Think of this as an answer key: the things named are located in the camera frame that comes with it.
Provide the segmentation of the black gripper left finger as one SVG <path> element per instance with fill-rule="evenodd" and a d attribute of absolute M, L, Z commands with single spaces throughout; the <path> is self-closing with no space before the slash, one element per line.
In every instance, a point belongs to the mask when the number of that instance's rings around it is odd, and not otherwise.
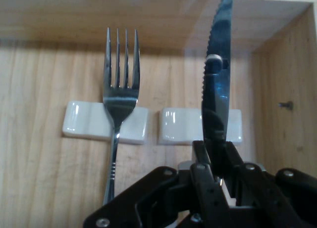
<path fill-rule="evenodd" d="M 211 173 L 203 141 L 193 142 L 196 157 L 188 169 L 161 166 L 89 215 L 85 228 L 164 228 L 190 211 L 184 227 L 233 228 L 220 185 Z"/>

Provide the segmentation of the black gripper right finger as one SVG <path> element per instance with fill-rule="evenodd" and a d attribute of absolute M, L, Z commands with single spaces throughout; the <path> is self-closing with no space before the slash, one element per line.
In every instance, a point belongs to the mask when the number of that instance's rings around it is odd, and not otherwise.
<path fill-rule="evenodd" d="M 284 168 L 275 175 L 243 162 L 231 142 L 224 148 L 224 181 L 237 205 L 260 208 L 277 228 L 317 226 L 317 179 L 297 169 Z"/>

